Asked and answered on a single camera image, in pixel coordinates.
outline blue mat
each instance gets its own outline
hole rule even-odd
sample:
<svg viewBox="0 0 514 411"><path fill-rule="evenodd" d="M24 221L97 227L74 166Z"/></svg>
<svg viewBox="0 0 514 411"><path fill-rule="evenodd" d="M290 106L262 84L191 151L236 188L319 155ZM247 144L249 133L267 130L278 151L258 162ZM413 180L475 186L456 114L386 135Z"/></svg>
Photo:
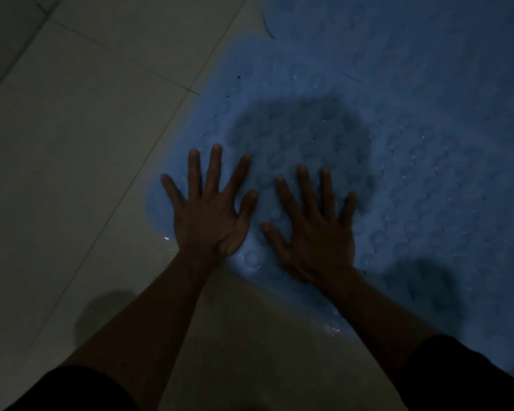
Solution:
<svg viewBox="0 0 514 411"><path fill-rule="evenodd" d="M514 149L514 0L269 0L272 35Z"/></svg>
<svg viewBox="0 0 514 411"><path fill-rule="evenodd" d="M314 287L281 270L259 230L273 221L290 235L277 174L298 193L298 163L316 185L327 165L339 204L350 190L360 196L356 267L370 283L497 365L514 362L514 153L269 39L246 39L225 55L175 141L162 172L183 193L189 148L205 168L211 145L224 145L221 187L243 153L254 155L240 196L257 187L261 198L246 242L227 260L234 273L350 330ZM173 238L158 175L148 213Z"/></svg>

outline person's left hand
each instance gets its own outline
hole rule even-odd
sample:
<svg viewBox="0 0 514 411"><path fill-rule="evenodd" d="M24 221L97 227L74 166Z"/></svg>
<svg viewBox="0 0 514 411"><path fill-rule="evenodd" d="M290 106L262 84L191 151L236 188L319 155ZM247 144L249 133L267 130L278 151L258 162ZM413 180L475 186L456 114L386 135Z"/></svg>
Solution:
<svg viewBox="0 0 514 411"><path fill-rule="evenodd" d="M187 200L170 176L163 174L161 177L173 205L175 238L179 251L186 248L190 251L203 251L203 255L212 255L217 262L233 255L242 246L248 234L249 219L259 199L259 191L250 190L242 198L240 211L236 213L234 198L249 172L251 155L246 154L241 158L225 189L219 192L221 156L221 145L214 144L206 185L202 191L200 154L197 149L191 149L188 154Z"/></svg>

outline person's right arm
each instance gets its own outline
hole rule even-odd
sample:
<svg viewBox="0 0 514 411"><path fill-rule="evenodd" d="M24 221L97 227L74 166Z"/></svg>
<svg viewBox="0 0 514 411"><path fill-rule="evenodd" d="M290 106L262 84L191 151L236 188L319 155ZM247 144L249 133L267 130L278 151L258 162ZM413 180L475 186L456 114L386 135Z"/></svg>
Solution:
<svg viewBox="0 0 514 411"><path fill-rule="evenodd" d="M349 194L337 217L330 173L320 172L322 210L307 168L300 165L297 173L304 210L285 179L276 183L292 223L292 242L270 223L263 223L262 231L278 262L296 279L314 284L349 322L405 405L411 411L478 405L514 409L514 378L394 303L353 267L356 194Z"/></svg>

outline person's left arm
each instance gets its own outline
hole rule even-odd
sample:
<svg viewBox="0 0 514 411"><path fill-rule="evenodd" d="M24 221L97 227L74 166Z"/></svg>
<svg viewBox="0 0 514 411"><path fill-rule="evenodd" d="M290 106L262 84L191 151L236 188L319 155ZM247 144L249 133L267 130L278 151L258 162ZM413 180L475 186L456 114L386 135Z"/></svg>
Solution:
<svg viewBox="0 0 514 411"><path fill-rule="evenodd" d="M56 375L66 373L67 369L82 374L91 370L98 373L94 375L97 378L115 381L127 393L126 401L131 398L140 410L157 409L200 292L212 270L224 258L233 255L246 239L249 219L259 197L256 190L248 192L239 213L235 212L234 197L249 171L250 156L240 160L227 186L219 192L221 155L221 146L215 144L202 190L199 153L194 149L190 151L188 199L169 176L162 175L162 184L174 208L177 255L137 299L49 376L54 372ZM57 378L48 378L48 387L54 385L55 391L64 388L56 387ZM40 389L44 379L46 376L38 383ZM44 404L34 403L38 384L12 409L24 409L23 404L41 409Z"/></svg>

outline sleeve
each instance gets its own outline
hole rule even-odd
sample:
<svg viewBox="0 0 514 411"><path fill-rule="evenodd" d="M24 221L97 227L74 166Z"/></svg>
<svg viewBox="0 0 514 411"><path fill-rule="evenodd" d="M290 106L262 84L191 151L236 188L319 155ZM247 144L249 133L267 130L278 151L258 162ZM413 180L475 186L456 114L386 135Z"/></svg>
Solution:
<svg viewBox="0 0 514 411"><path fill-rule="evenodd" d="M45 374L7 411L59 409L137 411L137 406L109 376L84 366L60 366Z"/></svg>
<svg viewBox="0 0 514 411"><path fill-rule="evenodd" d="M419 345L394 385L409 411L514 410L514 378L446 335Z"/></svg>

